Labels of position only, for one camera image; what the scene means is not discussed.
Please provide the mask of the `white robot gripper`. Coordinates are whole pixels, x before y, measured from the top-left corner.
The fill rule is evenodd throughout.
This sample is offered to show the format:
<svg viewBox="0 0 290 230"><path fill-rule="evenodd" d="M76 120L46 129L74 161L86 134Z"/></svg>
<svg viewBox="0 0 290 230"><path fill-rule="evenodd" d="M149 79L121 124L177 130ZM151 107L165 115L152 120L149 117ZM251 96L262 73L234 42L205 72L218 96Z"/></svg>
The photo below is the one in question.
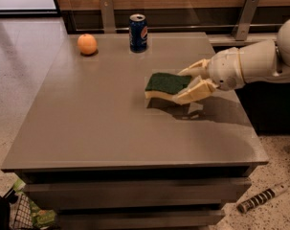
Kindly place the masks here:
<svg viewBox="0 0 290 230"><path fill-rule="evenodd" d="M206 99L217 87L229 91L245 85L239 50L235 47L218 52L210 60L198 60L178 75L191 76L194 80L172 97L176 104L190 104Z"/></svg>

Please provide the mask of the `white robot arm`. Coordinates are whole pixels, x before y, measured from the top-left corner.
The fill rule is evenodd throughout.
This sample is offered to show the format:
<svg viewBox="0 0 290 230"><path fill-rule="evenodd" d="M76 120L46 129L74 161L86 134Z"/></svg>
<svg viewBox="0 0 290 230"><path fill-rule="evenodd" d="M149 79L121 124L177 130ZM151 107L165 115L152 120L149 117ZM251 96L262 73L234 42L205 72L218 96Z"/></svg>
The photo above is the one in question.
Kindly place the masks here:
<svg viewBox="0 0 290 230"><path fill-rule="evenodd" d="M280 27L276 41L268 39L220 51L178 75L191 76L191 82L172 98L177 104L190 104L208 98L216 89L235 90L256 81L289 83L290 19Z"/></svg>

